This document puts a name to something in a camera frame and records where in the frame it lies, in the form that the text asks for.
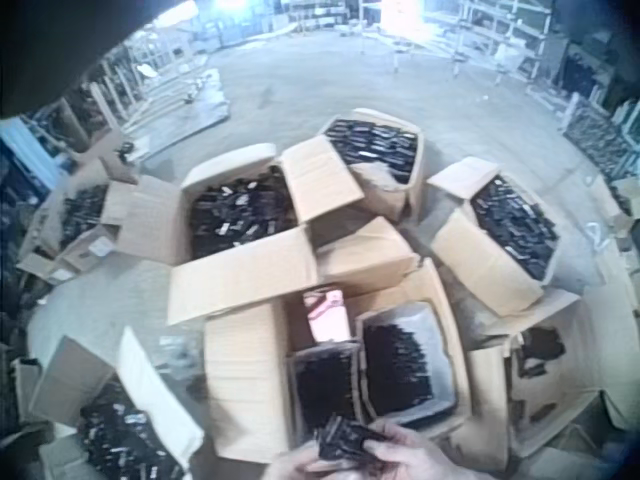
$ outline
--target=bright light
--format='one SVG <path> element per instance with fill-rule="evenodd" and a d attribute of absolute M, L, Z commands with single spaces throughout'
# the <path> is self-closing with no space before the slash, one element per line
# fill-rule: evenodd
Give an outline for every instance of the bright light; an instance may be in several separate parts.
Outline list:
<path fill-rule="evenodd" d="M 238 12 L 247 8 L 247 0 L 216 0 L 215 6 L 227 12 Z"/>
<path fill-rule="evenodd" d="M 406 36 L 422 23 L 418 0 L 382 0 L 380 27 L 392 35 Z"/>
<path fill-rule="evenodd" d="M 198 6 L 193 0 L 188 0 L 170 10 L 160 14 L 155 21 L 157 27 L 170 27 L 176 23 L 184 22 L 198 15 Z"/>

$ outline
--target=metal shelving rack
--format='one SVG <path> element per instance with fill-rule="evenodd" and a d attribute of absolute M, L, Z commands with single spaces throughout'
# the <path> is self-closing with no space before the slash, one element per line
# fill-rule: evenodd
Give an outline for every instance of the metal shelving rack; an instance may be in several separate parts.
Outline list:
<path fill-rule="evenodd" d="M 524 23 L 518 17 L 518 12 L 526 10 L 533 15 L 543 16 L 543 28 L 537 29 Z M 485 18 L 491 19 L 491 28 L 475 25 L 474 18 L 480 12 Z M 544 52 L 545 41 L 551 26 L 552 10 L 536 4 L 535 0 L 462 0 L 458 18 L 458 36 L 453 52 L 454 75 L 458 75 L 460 64 L 468 58 L 463 52 L 465 34 L 471 32 L 490 42 L 490 48 L 498 48 L 499 45 L 515 49 L 526 58 L 533 61 L 533 68 L 528 80 L 532 81 L 538 74 L 540 59 Z M 523 47 L 514 39 L 524 39 L 533 44 L 531 48 Z M 499 83 L 507 70 L 500 64 L 496 65 Z"/>

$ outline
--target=cardboard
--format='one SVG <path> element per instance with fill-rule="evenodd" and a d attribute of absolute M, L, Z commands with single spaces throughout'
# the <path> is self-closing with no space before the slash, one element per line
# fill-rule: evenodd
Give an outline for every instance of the cardboard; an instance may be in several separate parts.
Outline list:
<path fill-rule="evenodd" d="M 349 271 L 341 260 L 351 257 Z M 318 253 L 318 264 L 319 283 L 343 289 L 351 319 L 412 301 L 433 306 L 454 371 L 457 406 L 451 416 L 423 433 L 433 438 L 459 427 L 471 408 L 464 352 L 433 262 L 426 259 L 418 268 L 406 242 L 378 218 L 351 237 L 327 245 Z M 212 434 L 222 457 L 267 463 L 299 441 L 294 432 L 301 428 L 296 424 L 295 402 L 290 401 L 286 357 L 313 343 L 304 306 L 301 315 L 291 308 L 296 300 L 302 301 L 300 294 L 224 313 L 206 323 Z"/>
<path fill-rule="evenodd" d="M 95 185 L 108 184 L 100 224 L 62 249 L 64 200 Z M 18 268 L 57 285 L 75 278 L 117 249 L 118 229 L 136 185 L 113 181 L 99 162 L 84 165 L 61 183 L 38 209 L 20 248 Z"/>
<path fill-rule="evenodd" d="M 629 202 L 631 216 L 634 220 L 640 219 L 640 179 L 628 177 L 616 180 L 612 185 L 618 189 L 620 195 Z"/>
<path fill-rule="evenodd" d="M 363 197 L 326 138 L 285 150 L 260 144 L 229 152 L 195 167 L 178 188 L 142 177 L 118 237 L 118 249 L 173 265 L 168 322 L 208 315 L 312 287 L 318 282 L 306 222 Z M 191 260 L 187 225 L 192 201 L 209 186 L 250 178 L 279 165 L 298 226 L 267 238 Z"/>
<path fill-rule="evenodd" d="M 611 195 L 604 177 L 598 174 L 589 187 L 600 214 L 616 236 L 626 236 L 633 226 L 633 219 L 624 213 Z"/>
<path fill-rule="evenodd" d="M 135 406 L 147 413 L 165 448 L 188 470 L 189 459 L 202 445 L 204 433 L 165 385 L 130 327 L 124 330 L 116 365 L 63 337 L 36 387 L 31 411 L 76 427 L 80 409 L 114 373 Z"/>
<path fill-rule="evenodd" d="M 640 309 L 640 297 L 636 292 L 635 270 L 637 261 L 635 250 L 623 255 L 613 239 L 596 253 L 596 265 L 607 284 L 618 284 L 626 294 L 626 304 L 630 310 Z"/>
<path fill-rule="evenodd" d="M 496 175 L 505 180 L 527 202 L 537 203 L 556 224 L 560 239 L 545 277 L 535 280 L 479 225 L 470 200 Z M 499 315 L 513 315 L 542 297 L 552 277 L 562 245 L 558 216 L 533 192 L 491 162 L 467 157 L 431 177 L 429 184 L 463 200 L 436 234 L 433 252 L 480 301 Z"/>
<path fill-rule="evenodd" d="M 547 374 L 532 379 L 518 377 L 513 358 L 512 389 L 508 394 L 496 392 L 507 381 L 501 358 L 510 355 L 518 334 L 533 326 L 556 328 L 566 353 L 546 363 Z M 478 401 L 471 421 L 453 435 L 454 444 L 472 464 L 475 461 L 485 469 L 506 464 L 505 438 L 516 455 L 531 455 L 572 422 L 601 390 L 616 424 L 637 428 L 640 342 L 620 285 L 587 288 L 584 300 L 549 290 L 527 311 L 498 320 L 485 333 L 499 337 L 495 337 L 495 346 L 469 354 Z M 525 401 L 525 420 L 518 428 L 509 418 L 509 397 Z M 556 403 L 556 409 L 539 423 L 529 423 L 528 416 L 548 403 Z"/>
<path fill-rule="evenodd" d="M 350 167 L 355 178 L 358 180 L 358 184 L 364 191 L 365 196 L 359 203 L 360 206 L 377 215 L 382 215 L 393 222 L 400 221 L 405 214 L 408 214 L 408 217 L 412 221 L 417 221 L 422 211 L 424 180 L 427 169 L 424 159 L 425 139 L 422 130 L 412 123 L 392 117 L 391 115 L 368 108 L 356 108 L 346 115 L 333 117 L 320 130 L 320 133 L 326 132 L 331 124 L 338 119 L 362 120 L 378 125 L 389 125 L 402 128 L 418 136 L 416 159 L 409 183 L 406 185 L 394 182 L 395 185 L 390 187 L 387 181 L 377 181 L 375 172 L 368 171 L 366 168 L 362 169 L 359 166 Z"/>

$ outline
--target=box flap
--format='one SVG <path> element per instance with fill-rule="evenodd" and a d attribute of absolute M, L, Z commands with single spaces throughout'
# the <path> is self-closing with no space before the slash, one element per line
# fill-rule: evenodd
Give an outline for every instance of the box flap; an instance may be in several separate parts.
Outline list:
<path fill-rule="evenodd" d="M 620 210 L 620 206 L 611 195 L 611 191 L 602 175 L 596 176 L 593 184 L 589 187 L 589 191 L 595 198 L 596 206 L 605 217 L 607 224 L 616 233 L 626 234 L 633 225 L 633 219 Z"/>
<path fill-rule="evenodd" d="M 492 324 L 483 328 L 482 333 L 485 335 L 515 336 L 579 300 L 580 297 L 574 293 L 550 288 L 540 300 L 526 310 L 497 319 Z"/>
<path fill-rule="evenodd" d="M 620 195 L 629 201 L 631 214 L 635 220 L 640 219 L 640 180 L 638 177 L 628 177 L 612 183 Z"/>
<path fill-rule="evenodd" d="M 53 260 L 46 259 L 37 253 L 29 253 L 16 267 L 46 280 L 53 269 Z"/>
<path fill-rule="evenodd" d="M 284 318 L 282 304 L 274 300 L 205 324 L 211 433 L 220 457 L 270 463 L 289 450 Z"/>
<path fill-rule="evenodd" d="M 149 415 L 162 444 L 188 470 L 204 432 L 153 368 L 131 327 L 124 329 L 116 370 L 135 406 Z"/>
<path fill-rule="evenodd" d="M 495 163 L 467 157 L 436 173 L 427 182 L 458 198 L 470 200 L 498 173 L 500 167 Z"/>
<path fill-rule="evenodd" d="M 118 234 L 118 251 L 168 265 L 186 259 L 182 193 L 178 187 L 142 176 Z"/>
<path fill-rule="evenodd" d="M 280 162 L 299 222 L 364 198 L 349 168 L 323 135 L 288 148 Z"/>
<path fill-rule="evenodd" d="M 115 250 L 115 246 L 115 235 L 107 227 L 98 225 L 71 242 L 59 258 L 86 272 Z"/>
<path fill-rule="evenodd" d="M 598 352 L 594 360 L 599 362 L 601 387 L 606 390 L 637 384 L 640 382 L 640 340 L 624 288 L 619 282 L 587 287 L 584 300 Z"/>
<path fill-rule="evenodd" d="M 171 271 L 169 324 L 202 318 L 318 284 L 303 227 L 193 260 Z"/>
<path fill-rule="evenodd" d="M 114 369 L 75 340 L 62 337 L 31 400 L 31 412 L 75 428 Z"/>
<path fill-rule="evenodd" d="M 417 267 L 419 257 L 402 235 L 377 217 L 352 235 L 316 252 L 322 283 L 337 283 L 347 295 L 392 287 Z"/>
<path fill-rule="evenodd" d="M 459 209 L 431 248 L 471 293 L 499 315 L 520 312 L 542 296 L 538 282 Z"/>
<path fill-rule="evenodd" d="M 610 239 L 604 248 L 596 253 L 596 264 L 604 277 L 604 281 L 606 283 L 619 284 L 627 295 L 627 302 L 630 308 L 638 308 L 640 302 L 636 295 L 635 285 L 629 276 L 627 263 L 613 239 Z"/>
<path fill-rule="evenodd" d="M 186 193 L 193 193 L 208 186 L 213 180 L 223 183 L 234 179 L 248 168 L 269 164 L 276 155 L 277 150 L 273 143 L 258 143 L 232 150 L 192 168 L 180 189 Z"/>
<path fill-rule="evenodd" d="M 100 223 L 105 225 L 122 225 L 127 216 L 127 211 L 129 210 L 135 189 L 136 186 L 130 183 L 109 183 L 107 196 L 102 206 Z"/>
<path fill-rule="evenodd" d="M 603 397 L 614 427 L 628 432 L 640 429 L 640 381 L 608 387 Z"/>
<path fill-rule="evenodd" d="M 463 465 L 503 471 L 509 460 L 509 410 L 502 347 L 468 352 L 473 415 L 451 436 Z"/>

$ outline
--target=white paper label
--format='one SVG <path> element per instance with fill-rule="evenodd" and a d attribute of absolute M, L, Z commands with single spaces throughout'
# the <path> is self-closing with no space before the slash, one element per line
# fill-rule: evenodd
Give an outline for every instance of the white paper label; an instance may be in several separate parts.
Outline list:
<path fill-rule="evenodd" d="M 75 275 L 66 268 L 59 268 L 51 274 L 51 278 L 53 278 L 54 280 L 60 280 L 61 282 L 69 280 L 73 277 L 75 277 Z"/>
<path fill-rule="evenodd" d="M 107 237 L 100 237 L 89 245 L 89 251 L 97 257 L 106 257 L 114 248 L 116 248 L 116 246 Z"/>

